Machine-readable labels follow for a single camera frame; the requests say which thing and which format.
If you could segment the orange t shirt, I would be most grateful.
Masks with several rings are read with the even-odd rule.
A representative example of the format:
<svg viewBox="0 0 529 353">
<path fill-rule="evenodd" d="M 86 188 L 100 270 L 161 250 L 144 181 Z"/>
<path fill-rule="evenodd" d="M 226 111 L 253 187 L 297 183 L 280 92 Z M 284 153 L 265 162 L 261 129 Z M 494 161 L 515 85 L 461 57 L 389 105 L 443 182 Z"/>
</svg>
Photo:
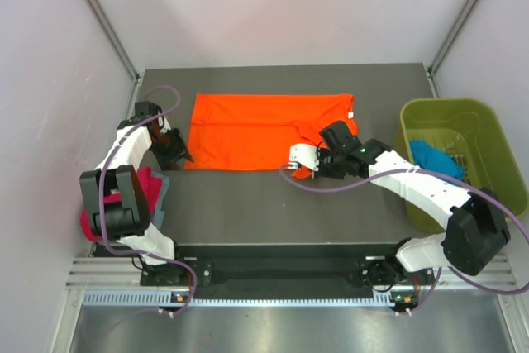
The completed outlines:
<svg viewBox="0 0 529 353">
<path fill-rule="evenodd" d="M 268 171 L 288 163 L 293 145 L 325 146 L 320 131 L 343 121 L 358 132 L 355 96 L 205 94 L 195 97 L 186 170 Z"/>
</svg>

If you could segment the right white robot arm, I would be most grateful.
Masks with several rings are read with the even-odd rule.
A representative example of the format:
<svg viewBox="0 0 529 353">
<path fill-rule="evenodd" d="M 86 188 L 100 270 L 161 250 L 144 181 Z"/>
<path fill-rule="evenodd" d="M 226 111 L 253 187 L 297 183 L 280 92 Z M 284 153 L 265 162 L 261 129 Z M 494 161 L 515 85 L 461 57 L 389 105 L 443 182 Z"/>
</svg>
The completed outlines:
<svg viewBox="0 0 529 353">
<path fill-rule="evenodd" d="M 343 121 L 323 128 L 324 148 L 318 149 L 318 177 L 359 177 L 397 194 L 421 209 L 442 229 L 429 237 L 401 241 L 386 262 L 386 274 L 395 283 L 407 282 L 416 272 L 452 267 L 478 275 L 509 242 L 503 212 L 448 178 L 426 174 L 389 145 L 376 139 L 361 142 Z"/>
</svg>

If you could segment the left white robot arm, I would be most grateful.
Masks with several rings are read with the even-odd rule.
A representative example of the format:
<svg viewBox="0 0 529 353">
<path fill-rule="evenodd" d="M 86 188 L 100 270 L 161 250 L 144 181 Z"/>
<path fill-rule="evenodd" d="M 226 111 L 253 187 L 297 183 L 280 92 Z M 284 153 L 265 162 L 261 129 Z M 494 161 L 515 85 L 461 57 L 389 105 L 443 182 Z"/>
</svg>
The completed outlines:
<svg viewBox="0 0 529 353">
<path fill-rule="evenodd" d="M 126 246 L 125 253 L 139 257 L 143 271 L 157 276 L 161 284 L 193 283 L 195 276 L 182 260 L 178 244 L 152 221 L 140 179 L 147 152 L 166 171 L 178 170 L 181 160 L 194 161 L 180 130 L 169 124 L 161 107 L 143 101 L 135 104 L 131 118 L 118 125 L 113 147 L 102 163 L 79 178 L 88 230 L 108 249 L 113 243 Z"/>
</svg>

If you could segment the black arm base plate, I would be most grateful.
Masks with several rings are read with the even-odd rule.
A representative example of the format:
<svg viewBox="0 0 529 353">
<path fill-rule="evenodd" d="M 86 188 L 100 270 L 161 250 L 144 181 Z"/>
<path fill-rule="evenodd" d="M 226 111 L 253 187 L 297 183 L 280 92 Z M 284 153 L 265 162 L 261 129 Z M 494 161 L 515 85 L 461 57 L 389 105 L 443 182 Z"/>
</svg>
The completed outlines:
<svg viewBox="0 0 529 353">
<path fill-rule="evenodd" d="M 434 276 L 430 270 L 406 274 L 394 266 L 386 265 L 381 259 L 356 258 L 197 258 L 188 264 L 197 276 L 200 289 L 225 287 L 230 282 L 271 283 L 273 287 L 281 282 L 300 283 L 335 282 L 352 288 L 387 288 L 398 285 L 427 286 Z"/>
</svg>

